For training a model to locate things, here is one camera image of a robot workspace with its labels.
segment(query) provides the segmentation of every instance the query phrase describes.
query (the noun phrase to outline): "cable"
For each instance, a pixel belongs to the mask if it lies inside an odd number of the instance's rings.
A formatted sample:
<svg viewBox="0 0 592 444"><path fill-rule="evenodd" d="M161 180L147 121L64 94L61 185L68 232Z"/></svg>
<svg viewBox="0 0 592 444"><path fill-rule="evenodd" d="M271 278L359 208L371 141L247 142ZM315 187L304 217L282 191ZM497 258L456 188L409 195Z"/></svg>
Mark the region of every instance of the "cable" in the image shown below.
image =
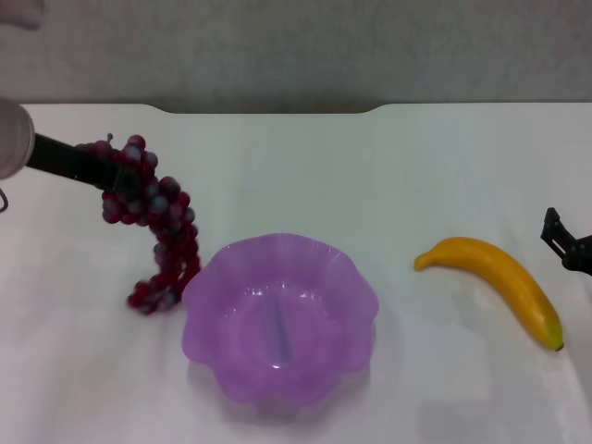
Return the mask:
<svg viewBox="0 0 592 444"><path fill-rule="evenodd" d="M8 198L0 188L0 198L2 199L2 208L0 208L0 213L4 213L8 209Z"/></svg>

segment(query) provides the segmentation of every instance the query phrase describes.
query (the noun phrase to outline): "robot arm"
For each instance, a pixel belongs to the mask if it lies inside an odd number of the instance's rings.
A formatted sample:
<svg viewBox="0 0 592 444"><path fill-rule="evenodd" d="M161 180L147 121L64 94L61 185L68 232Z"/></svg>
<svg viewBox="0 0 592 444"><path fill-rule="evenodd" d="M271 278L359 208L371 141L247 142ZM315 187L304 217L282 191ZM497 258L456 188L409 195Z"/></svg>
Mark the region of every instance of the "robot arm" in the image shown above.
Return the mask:
<svg viewBox="0 0 592 444"><path fill-rule="evenodd" d="M23 167L109 192L135 191L141 187L134 169L36 134L31 117L22 106L0 100L0 179L17 174Z"/></svg>
<svg viewBox="0 0 592 444"><path fill-rule="evenodd" d="M576 239L565 229L555 208L549 208L541 239L561 258L562 265L571 271L592 276L592 236Z"/></svg>

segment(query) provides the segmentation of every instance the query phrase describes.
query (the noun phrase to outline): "banana tip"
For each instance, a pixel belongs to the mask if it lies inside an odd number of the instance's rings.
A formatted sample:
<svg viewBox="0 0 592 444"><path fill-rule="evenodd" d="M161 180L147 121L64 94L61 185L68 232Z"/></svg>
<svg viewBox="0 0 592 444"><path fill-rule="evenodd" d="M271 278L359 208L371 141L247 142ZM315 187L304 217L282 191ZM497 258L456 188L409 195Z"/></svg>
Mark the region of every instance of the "banana tip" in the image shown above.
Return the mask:
<svg viewBox="0 0 592 444"><path fill-rule="evenodd" d="M420 254L419 256L417 256L417 258L415 258L415 262L413 263L413 268L415 269L415 271L422 271L428 265L429 265L429 263L426 259L426 255Z"/></svg>

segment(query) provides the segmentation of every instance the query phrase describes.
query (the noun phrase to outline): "black handle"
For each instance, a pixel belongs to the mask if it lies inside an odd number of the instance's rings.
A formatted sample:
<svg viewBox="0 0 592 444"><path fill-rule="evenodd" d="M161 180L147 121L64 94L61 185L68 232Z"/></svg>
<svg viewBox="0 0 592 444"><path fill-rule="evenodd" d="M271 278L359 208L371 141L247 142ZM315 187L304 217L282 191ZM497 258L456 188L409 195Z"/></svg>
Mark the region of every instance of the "black handle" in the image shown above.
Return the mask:
<svg viewBox="0 0 592 444"><path fill-rule="evenodd" d="M99 159L86 151L40 134L35 135L35 146L27 167L88 183L110 192L137 192L142 186L140 176L133 168Z"/></svg>

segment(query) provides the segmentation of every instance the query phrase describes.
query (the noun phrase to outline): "banana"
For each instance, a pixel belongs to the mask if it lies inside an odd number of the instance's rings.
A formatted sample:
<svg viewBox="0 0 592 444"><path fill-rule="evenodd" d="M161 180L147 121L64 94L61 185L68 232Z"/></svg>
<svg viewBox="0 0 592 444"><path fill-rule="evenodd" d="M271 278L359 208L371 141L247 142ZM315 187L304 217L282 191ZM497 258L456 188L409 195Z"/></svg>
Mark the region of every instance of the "banana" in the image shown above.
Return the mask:
<svg viewBox="0 0 592 444"><path fill-rule="evenodd" d="M478 239L449 238L415 259L415 270L432 265L472 271L487 280L510 305L526 330L543 346L563 348L561 321L549 299L514 258Z"/></svg>

